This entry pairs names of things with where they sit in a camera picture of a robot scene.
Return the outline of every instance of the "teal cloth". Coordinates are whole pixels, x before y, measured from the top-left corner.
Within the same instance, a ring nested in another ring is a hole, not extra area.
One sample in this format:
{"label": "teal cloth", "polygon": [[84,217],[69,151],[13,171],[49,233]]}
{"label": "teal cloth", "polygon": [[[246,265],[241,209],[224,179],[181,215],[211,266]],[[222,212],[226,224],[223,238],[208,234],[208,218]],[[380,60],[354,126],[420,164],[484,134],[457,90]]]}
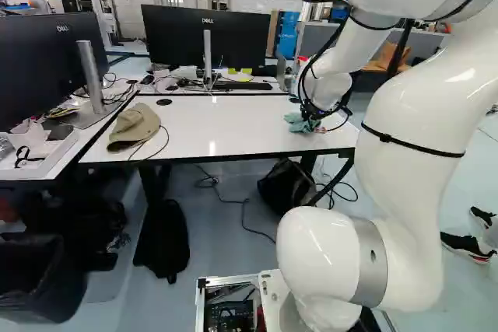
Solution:
{"label": "teal cloth", "polygon": [[320,126],[320,120],[303,120],[301,113],[289,113],[283,116],[283,119],[290,124],[290,132],[303,132],[304,134],[314,132],[314,129]]}

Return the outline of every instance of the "beige hat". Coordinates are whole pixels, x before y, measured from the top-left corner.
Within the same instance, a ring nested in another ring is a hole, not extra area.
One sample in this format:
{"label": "beige hat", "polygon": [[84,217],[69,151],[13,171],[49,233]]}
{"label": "beige hat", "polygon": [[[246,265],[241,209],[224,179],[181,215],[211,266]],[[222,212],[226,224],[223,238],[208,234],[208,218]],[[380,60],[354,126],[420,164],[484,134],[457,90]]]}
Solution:
{"label": "beige hat", "polygon": [[161,120],[144,103],[119,113],[116,126],[109,135],[107,151],[121,152],[147,142],[156,134]]}

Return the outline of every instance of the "sneaker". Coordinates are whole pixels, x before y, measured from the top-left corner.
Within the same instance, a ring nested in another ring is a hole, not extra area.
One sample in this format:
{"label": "sneaker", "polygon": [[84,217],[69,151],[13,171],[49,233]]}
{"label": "sneaker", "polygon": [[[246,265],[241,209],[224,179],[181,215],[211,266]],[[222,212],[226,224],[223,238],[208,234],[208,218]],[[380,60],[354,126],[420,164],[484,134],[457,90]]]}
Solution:
{"label": "sneaker", "polygon": [[479,243],[474,236],[456,236],[449,233],[441,233],[441,242],[450,252],[469,257],[477,264],[488,264],[489,260],[496,254],[495,250],[483,253],[479,248]]}
{"label": "sneaker", "polygon": [[476,206],[472,206],[468,211],[470,216],[474,218],[478,225],[483,227],[484,229],[488,229],[493,225],[493,217],[496,217],[496,214],[488,213],[487,211],[483,211]]}

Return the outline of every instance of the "red object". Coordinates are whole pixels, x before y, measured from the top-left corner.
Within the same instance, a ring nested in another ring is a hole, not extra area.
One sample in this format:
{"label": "red object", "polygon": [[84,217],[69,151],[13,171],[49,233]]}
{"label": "red object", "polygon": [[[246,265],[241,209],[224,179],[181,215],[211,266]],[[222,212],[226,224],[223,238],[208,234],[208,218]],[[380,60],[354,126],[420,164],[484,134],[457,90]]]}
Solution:
{"label": "red object", "polygon": [[0,221],[14,223],[19,220],[17,211],[10,206],[6,198],[0,197]]}
{"label": "red object", "polygon": [[256,326],[256,332],[266,332],[265,315],[263,313],[263,305],[258,307],[256,311],[256,317],[258,319],[258,325]]}

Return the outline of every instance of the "keyboard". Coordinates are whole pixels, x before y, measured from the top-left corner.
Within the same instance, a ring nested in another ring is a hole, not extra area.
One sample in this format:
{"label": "keyboard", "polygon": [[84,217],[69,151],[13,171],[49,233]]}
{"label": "keyboard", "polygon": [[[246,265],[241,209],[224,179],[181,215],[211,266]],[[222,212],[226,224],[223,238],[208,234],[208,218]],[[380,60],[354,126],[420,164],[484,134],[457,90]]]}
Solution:
{"label": "keyboard", "polygon": [[265,82],[217,82],[212,89],[250,89],[257,91],[269,91],[273,89],[272,85]]}

